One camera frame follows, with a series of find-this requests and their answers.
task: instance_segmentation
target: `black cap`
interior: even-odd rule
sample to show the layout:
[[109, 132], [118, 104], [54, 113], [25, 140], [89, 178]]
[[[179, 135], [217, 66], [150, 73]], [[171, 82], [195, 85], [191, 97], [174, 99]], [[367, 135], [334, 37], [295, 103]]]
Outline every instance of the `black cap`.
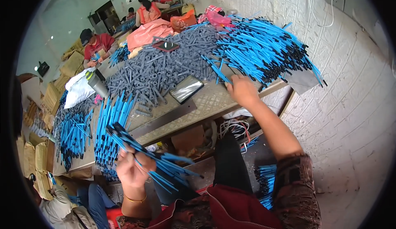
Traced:
[[81, 39], [81, 43], [82, 46], [85, 47], [85, 45], [88, 44], [88, 42], [90, 41], [92, 37], [92, 31], [89, 28], [86, 28], [85, 30], [83, 30], [80, 34], [80, 39]]

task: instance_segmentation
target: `smartphone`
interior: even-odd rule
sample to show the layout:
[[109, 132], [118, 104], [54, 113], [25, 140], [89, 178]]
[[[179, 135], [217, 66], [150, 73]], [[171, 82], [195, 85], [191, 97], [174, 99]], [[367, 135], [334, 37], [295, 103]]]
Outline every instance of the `smartphone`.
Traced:
[[169, 94], [180, 104], [183, 104], [202, 87], [204, 87], [204, 83], [190, 75], [178, 83], [176, 88], [169, 91]]
[[180, 47], [180, 45], [173, 43], [173, 42], [166, 42], [166, 41], [159, 41], [157, 43], [154, 43], [153, 48], [158, 48], [159, 50], [165, 51], [165, 52], [171, 52]]

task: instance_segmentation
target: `patterned sleeve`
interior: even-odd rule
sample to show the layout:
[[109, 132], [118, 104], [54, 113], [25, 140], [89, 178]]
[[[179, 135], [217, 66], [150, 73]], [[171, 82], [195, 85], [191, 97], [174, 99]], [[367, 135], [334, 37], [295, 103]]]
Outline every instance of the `patterned sleeve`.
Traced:
[[121, 219], [121, 229], [144, 229], [149, 226], [151, 219], [136, 219], [123, 216]]
[[312, 161], [307, 154], [278, 162], [272, 198], [274, 213], [282, 221], [285, 229], [321, 227]]

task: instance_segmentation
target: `bangle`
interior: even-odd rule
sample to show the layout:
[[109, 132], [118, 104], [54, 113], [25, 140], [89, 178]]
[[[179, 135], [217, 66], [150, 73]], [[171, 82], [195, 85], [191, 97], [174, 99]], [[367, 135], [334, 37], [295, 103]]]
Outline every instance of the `bangle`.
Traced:
[[126, 199], [128, 199], [129, 201], [131, 201], [131, 202], [140, 202], [140, 203], [143, 203], [143, 202], [146, 200], [146, 198], [147, 198], [147, 193], [146, 193], [145, 198], [144, 198], [143, 200], [141, 200], [141, 201], [136, 201], [136, 200], [129, 199], [125, 194], [124, 194], [124, 197], [125, 197]]

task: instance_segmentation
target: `metal plate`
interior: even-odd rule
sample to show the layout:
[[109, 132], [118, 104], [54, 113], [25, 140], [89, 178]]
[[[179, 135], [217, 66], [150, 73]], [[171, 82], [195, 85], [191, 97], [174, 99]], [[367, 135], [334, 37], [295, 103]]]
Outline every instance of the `metal plate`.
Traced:
[[135, 128], [132, 131], [129, 131], [129, 134], [132, 135], [133, 138], [137, 139], [140, 136], [143, 136], [146, 133], [150, 133], [151, 131], [154, 131], [157, 128], [164, 126], [165, 124], [170, 123], [171, 121], [174, 121], [190, 112], [193, 112], [196, 109], [197, 107], [194, 101], [192, 99], [189, 99], [184, 104], [179, 105], [178, 107], [163, 114], [162, 116], [159, 116], [154, 120], [151, 120], [148, 123], [145, 123], [142, 126]]

